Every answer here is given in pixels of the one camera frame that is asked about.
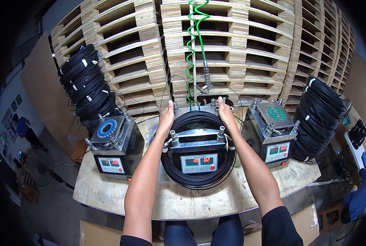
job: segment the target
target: table top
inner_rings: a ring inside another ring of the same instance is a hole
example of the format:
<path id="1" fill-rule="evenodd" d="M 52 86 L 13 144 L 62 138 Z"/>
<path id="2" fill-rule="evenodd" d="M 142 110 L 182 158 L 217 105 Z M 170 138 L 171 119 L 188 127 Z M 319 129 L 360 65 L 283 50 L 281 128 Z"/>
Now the table top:
<path id="1" fill-rule="evenodd" d="M 234 114 L 242 118 L 242 111 Z M 143 136 L 146 122 L 138 125 Z M 288 160 L 284 166 L 271 169 L 279 184 L 280 196 L 285 197 L 300 190 L 321 176 L 318 165 L 308 165 Z M 99 173 L 93 154 L 83 158 L 75 184 L 73 199 L 109 213 L 124 215 L 124 196 L 128 181 L 110 180 Z M 220 185 L 209 190 L 190 190 L 171 182 L 157 185 L 154 220 L 192 220 L 225 216 L 258 207 L 247 184 L 239 157 L 231 174 Z"/>

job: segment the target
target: black sleeve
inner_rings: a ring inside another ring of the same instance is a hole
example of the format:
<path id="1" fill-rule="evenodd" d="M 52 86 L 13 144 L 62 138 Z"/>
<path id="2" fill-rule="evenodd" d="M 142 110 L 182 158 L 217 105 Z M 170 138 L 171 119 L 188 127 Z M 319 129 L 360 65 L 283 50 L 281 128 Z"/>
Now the black sleeve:
<path id="1" fill-rule="evenodd" d="M 262 245 L 303 245 L 286 207 L 272 209 L 262 218 Z"/>
<path id="2" fill-rule="evenodd" d="M 120 246 L 151 246 L 151 243 L 133 236 L 122 236 L 120 239 Z"/>

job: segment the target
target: cardboard box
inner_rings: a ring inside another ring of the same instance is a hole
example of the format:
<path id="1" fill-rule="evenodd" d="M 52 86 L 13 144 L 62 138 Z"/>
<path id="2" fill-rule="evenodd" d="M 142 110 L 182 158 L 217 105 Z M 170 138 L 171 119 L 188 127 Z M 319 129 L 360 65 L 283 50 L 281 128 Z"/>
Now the cardboard box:
<path id="1" fill-rule="evenodd" d="M 303 244 L 309 245 L 319 236 L 319 226 L 316 207 L 314 204 L 291 216 L 296 231 L 303 239 Z M 110 246 L 119 245 L 122 231 L 93 224 L 85 220 L 80 222 L 80 246 Z M 244 246 L 261 246 L 261 229 L 244 236 Z M 163 246 L 163 243 L 153 242 L 153 246 Z"/>

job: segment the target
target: black pants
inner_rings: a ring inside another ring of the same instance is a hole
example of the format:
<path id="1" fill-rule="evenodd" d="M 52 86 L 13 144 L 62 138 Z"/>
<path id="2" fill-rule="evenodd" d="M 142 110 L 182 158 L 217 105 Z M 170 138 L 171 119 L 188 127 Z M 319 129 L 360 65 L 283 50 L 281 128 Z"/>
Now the black pants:
<path id="1" fill-rule="evenodd" d="M 24 135 L 24 138 L 33 145 L 35 148 L 40 148 L 46 151 L 47 149 L 43 146 L 41 141 L 38 139 L 37 135 L 34 133 L 33 129 L 29 128 Z"/>

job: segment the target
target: cable spool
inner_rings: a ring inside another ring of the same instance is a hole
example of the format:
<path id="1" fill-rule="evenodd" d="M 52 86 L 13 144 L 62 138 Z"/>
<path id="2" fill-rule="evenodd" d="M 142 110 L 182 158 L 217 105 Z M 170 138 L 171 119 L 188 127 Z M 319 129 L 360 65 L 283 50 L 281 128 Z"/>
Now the cable spool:
<path id="1" fill-rule="evenodd" d="M 195 123 L 206 123 L 207 127 L 218 129 L 223 126 L 220 118 L 215 114 L 205 112 L 205 111 L 190 111 L 176 118 L 174 124 L 172 125 L 172 130 L 175 132 L 180 132 L 187 124 Z M 225 179 L 225 175 L 229 174 L 233 168 L 233 162 L 235 160 L 236 152 L 233 147 L 233 142 L 227 140 L 228 151 L 225 155 L 224 162 L 218 166 L 218 169 L 206 175 L 193 176 L 187 175 L 180 170 L 176 169 L 174 164 L 168 155 L 168 152 L 163 152 L 161 154 L 161 162 L 164 166 L 166 173 L 174 180 L 176 183 L 188 189 L 205 190 L 210 189 L 217 184 L 221 183 Z"/>
<path id="2" fill-rule="evenodd" d="M 299 162 L 322 155 L 348 109 L 346 102 L 323 82 L 313 76 L 306 82 L 306 92 L 294 115 L 294 121 L 300 120 L 301 123 L 292 159 Z"/>
<path id="3" fill-rule="evenodd" d="M 115 104 L 115 94 L 105 82 L 98 62 L 98 51 L 89 44 L 58 69 L 60 83 L 70 97 L 71 106 L 75 106 L 75 115 L 90 136 L 100 122 L 98 114 L 121 115 Z"/>

